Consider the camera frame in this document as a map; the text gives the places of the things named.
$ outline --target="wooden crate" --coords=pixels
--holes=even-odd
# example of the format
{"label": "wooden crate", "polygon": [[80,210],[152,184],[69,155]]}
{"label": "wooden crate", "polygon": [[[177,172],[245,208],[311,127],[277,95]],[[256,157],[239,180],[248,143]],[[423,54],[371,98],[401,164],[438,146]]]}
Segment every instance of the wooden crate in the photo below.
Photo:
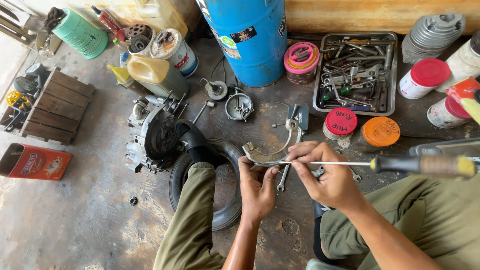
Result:
{"label": "wooden crate", "polygon": [[[12,133],[26,137],[28,135],[44,141],[59,141],[67,145],[75,138],[78,125],[86,106],[93,98],[95,87],[86,85],[60,72],[60,68],[46,68],[50,75],[42,92],[35,101],[25,123],[15,127]],[[0,118],[0,126],[5,127],[11,121],[13,109],[8,107]]]}

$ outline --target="metal tray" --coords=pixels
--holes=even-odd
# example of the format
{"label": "metal tray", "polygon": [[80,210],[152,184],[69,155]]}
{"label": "metal tray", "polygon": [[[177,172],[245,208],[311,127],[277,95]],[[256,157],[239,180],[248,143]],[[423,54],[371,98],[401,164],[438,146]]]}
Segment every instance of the metal tray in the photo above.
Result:
{"label": "metal tray", "polygon": [[[371,115],[371,116],[388,116],[395,111],[395,93],[396,93],[396,69],[397,69],[397,58],[398,58],[398,38],[396,34],[391,31],[371,31],[371,32],[347,32],[347,33],[331,33],[323,37],[322,44],[320,45],[320,50],[324,50],[325,45],[330,41],[339,41],[343,37],[350,37],[351,39],[365,39],[376,37],[378,39],[389,39],[395,40],[394,54],[392,59],[392,67],[390,71],[386,74],[386,81],[389,82],[388,93],[387,93],[387,110],[386,112],[370,112],[370,111],[356,111],[355,114],[362,115]],[[322,66],[323,66],[323,53],[320,55],[320,61],[318,62],[318,72],[317,77],[315,78],[315,86],[313,87],[313,107],[315,110],[329,112],[332,109],[323,109],[318,106],[318,100],[320,98],[320,77],[322,75]]]}

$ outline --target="blue barrel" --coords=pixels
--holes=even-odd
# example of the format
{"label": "blue barrel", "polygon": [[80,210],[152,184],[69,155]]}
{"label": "blue barrel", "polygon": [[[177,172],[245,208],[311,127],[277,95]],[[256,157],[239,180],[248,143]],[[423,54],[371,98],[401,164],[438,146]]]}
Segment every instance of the blue barrel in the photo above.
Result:
{"label": "blue barrel", "polygon": [[287,50],[285,0],[197,0],[237,78],[246,86],[279,79]]}

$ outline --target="bolt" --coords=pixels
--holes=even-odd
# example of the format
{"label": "bolt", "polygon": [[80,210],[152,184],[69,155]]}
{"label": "bolt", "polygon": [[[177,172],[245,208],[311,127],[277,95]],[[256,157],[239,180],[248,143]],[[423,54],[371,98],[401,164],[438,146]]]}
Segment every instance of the bolt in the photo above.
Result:
{"label": "bolt", "polygon": [[278,126],[281,126],[281,125],[285,125],[285,123],[283,123],[283,124],[276,124],[276,123],[272,124],[272,128],[277,128]]}

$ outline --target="screwdriver handle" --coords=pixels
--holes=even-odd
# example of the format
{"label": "screwdriver handle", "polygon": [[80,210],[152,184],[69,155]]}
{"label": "screwdriver handle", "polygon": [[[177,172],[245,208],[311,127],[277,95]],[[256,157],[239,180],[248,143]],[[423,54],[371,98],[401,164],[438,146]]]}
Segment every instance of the screwdriver handle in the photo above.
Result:
{"label": "screwdriver handle", "polygon": [[370,167],[380,172],[412,172],[439,176],[465,176],[476,174],[475,162],[461,156],[431,155],[420,157],[388,158],[377,156]]}

